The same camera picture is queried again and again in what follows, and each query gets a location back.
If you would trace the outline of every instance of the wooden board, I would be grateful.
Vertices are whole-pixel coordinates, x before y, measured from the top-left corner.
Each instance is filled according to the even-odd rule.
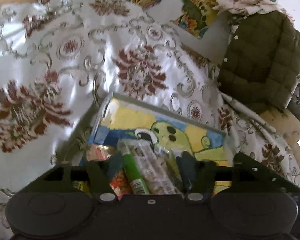
[[[287,109],[281,113],[275,108],[271,108],[260,116],[280,132],[291,147],[300,168],[300,146],[298,145],[300,122],[298,119]]]

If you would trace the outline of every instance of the label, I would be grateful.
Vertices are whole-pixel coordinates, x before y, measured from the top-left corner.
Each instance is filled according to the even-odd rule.
[[[160,184],[161,184],[165,194],[176,194],[176,191],[174,190],[174,186],[170,181],[161,180]]]
[[[135,179],[130,183],[132,187],[132,191],[136,195],[146,195],[146,187],[143,185],[143,182],[141,179]]]

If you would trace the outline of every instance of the red floral pattern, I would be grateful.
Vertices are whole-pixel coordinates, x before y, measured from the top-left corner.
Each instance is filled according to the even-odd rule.
[[[159,33],[156,30],[151,30],[150,33],[155,37],[159,36]]]
[[[229,109],[225,107],[221,107],[218,108],[218,112],[219,112],[219,124],[221,126],[221,129],[223,130],[227,128],[227,131],[229,133],[231,129],[231,121],[233,120]]]
[[[77,50],[77,48],[78,48],[78,43],[75,39],[69,40],[63,45],[63,51],[66,54],[74,52],[75,50]]]
[[[193,107],[191,109],[191,118],[198,120],[198,119],[200,119],[200,117],[201,117],[201,112],[200,112],[199,107],[197,107],[197,106]]]
[[[154,50],[150,46],[119,51],[119,59],[112,58],[120,72],[118,78],[124,92],[137,99],[154,96],[159,89],[165,90],[166,74],[161,73]]]
[[[262,148],[264,160],[261,164],[282,175],[280,162],[283,161],[284,156],[279,155],[279,151],[277,146],[273,147],[271,143],[265,144],[264,148]]]
[[[130,10],[127,9],[125,3],[121,0],[95,0],[94,3],[89,4],[99,16],[103,15],[121,15],[128,16]]]
[[[26,30],[26,37],[30,38],[34,30],[41,30],[44,24],[50,22],[53,19],[54,15],[52,14],[47,14],[44,16],[33,15],[31,17],[27,15],[22,21],[22,25]]]
[[[34,87],[17,87],[16,81],[8,83],[7,92],[0,87],[0,141],[3,152],[11,153],[22,148],[28,141],[43,135],[47,124],[72,126],[62,116],[63,103],[57,102],[61,89],[57,86],[56,71],[48,72],[43,82],[34,82]]]

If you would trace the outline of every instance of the metal bolt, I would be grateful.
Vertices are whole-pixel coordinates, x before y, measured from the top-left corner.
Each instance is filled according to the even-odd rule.
[[[112,193],[103,193],[100,195],[100,199],[102,201],[113,201],[115,199],[115,195]]]
[[[200,193],[190,193],[188,195],[188,199],[192,201],[200,201],[203,200],[203,195]]]

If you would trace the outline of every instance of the quilted jacket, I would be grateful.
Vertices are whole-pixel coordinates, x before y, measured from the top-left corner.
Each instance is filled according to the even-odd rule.
[[[300,82],[300,33],[281,12],[243,19],[227,49],[220,90],[257,113],[285,109]]]

